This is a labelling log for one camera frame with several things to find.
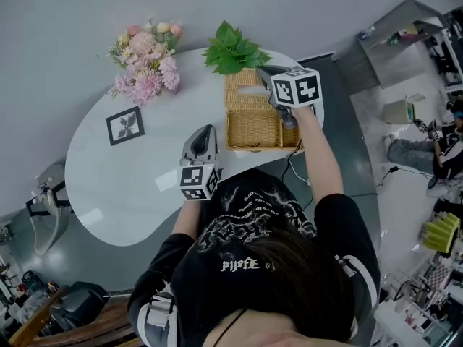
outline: green item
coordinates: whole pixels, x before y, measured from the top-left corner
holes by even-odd
[[[210,38],[211,46],[205,51],[205,65],[217,66],[214,73],[238,73],[244,67],[256,68],[270,60],[259,45],[243,39],[241,31],[225,20],[217,29],[216,38]]]

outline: kidney-shaped table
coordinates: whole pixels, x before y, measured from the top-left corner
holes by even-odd
[[[293,67],[285,55],[267,51],[268,64]],[[66,161],[66,188],[80,222],[100,240],[129,246],[150,236],[184,201],[177,169],[185,141],[206,124],[217,131],[222,181],[288,155],[225,147],[225,77],[204,65],[204,49],[177,54],[181,89],[141,109],[145,135],[111,146],[106,118],[134,106],[105,94],[82,120]],[[317,104],[323,126],[323,104]]]

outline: woven basket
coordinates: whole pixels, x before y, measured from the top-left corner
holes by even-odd
[[[230,150],[293,150],[298,128],[284,127],[268,96],[239,94],[241,86],[261,85],[255,69],[225,76],[226,147]]]

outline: gray floor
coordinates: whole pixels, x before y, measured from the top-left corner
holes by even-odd
[[[306,64],[320,71],[326,111],[324,132],[341,167],[347,195],[375,192],[370,159],[363,141],[362,131],[349,97],[345,93],[336,67],[330,59]],[[296,171],[306,177],[303,155],[292,158]],[[263,171],[280,176],[283,161],[261,166]],[[288,171],[284,182],[305,206],[311,199],[310,188]],[[379,245],[378,201],[375,196],[354,198],[368,225],[376,248]],[[306,212],[313,217],[314,204]],[[178,212],[149,236],[130,247],[115,247],[91,235],[72,215],[69,228],[55,245],[39,257],[33,250],[34,233],[26,212],[21,212],[10,225],[14,239],[10,245],[12,255],[23,271],[32,268],[44,280],[60,285],[76,280],[97,283],[107,291],[133,287],[137,277],[146,269],[162,241],[169,235]]]

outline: framed photo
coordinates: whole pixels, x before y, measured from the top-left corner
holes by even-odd
[[[139,107],[127,109],[106,119],[109,143],[111,145],[126,142],[145,134],[142,114]]]

